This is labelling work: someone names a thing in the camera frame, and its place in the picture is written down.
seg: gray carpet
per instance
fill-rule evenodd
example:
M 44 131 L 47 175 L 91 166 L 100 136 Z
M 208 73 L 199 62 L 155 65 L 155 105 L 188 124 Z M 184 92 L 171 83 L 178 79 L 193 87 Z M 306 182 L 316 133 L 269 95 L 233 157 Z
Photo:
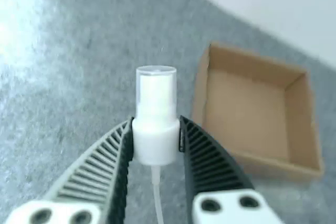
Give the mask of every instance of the gray carpet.
M 134 114 L 137 66 L 177 67 L 189 116 L 211 40 L 310 70 L 326 174 L 305 186 L 254 182 L 286 223 L 336 223 L 336 72 L 205 0 L 0 0 L 0 221 Z M 166 223 L 186 223 L 181 157 L 164 169 L 162 199 Z M 156 223 L 150 171 L 137 162 L 125 222 Z

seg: screw hole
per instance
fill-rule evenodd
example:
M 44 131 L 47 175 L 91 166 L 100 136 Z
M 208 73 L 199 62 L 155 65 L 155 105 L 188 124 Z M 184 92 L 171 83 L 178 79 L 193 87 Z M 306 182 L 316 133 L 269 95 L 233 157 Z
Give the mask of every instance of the screw hole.
M 35 212 L 30 218 L 30 224 L 44 224 L 49 221 L 51 217 L 51 210 L 44 208 Z
M 71 224 L 89 224 L 90 222 L 91 213 L 87 211 L 78 212 L 71 219 Z
M 257 207 L 259 207 L 259 202 L 255 198 L 252 198 L 252 197 L 249 197 L 249 196 L 244 196 L 244 197 L 240 198 L 240 204 L 241 204 L 241 206 L 246 207 L 246 208 L 257 208 Z
M 213 199 L 203 200 L 201 207 L 204 211 L 208 211 L 208 212 L 217 212 L 220 210 L 220 204 Z

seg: clear plastic cap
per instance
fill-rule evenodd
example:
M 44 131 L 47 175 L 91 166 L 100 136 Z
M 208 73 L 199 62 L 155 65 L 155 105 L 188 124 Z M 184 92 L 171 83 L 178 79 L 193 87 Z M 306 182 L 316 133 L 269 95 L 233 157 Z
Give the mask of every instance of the clear plastic cap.
M 143 66 L 136 69 L 136 75 L 137 107 L 167 109 L 172 106 L 176 112 L 176 68 Z

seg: white wall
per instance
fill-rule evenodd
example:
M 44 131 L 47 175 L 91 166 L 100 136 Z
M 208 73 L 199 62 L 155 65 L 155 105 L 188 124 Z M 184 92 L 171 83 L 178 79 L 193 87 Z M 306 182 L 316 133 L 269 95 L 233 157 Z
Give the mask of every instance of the white wall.
M 336 0 L 211 1 L 336 67 Z

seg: cardboard box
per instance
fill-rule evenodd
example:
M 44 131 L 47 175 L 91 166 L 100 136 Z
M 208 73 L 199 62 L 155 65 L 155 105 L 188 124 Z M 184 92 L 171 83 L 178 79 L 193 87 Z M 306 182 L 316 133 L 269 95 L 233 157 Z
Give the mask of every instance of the cardboard box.
M 305 70 L 211 44 L 196 77 L 193 120 L 252 174 L 323 174 Z

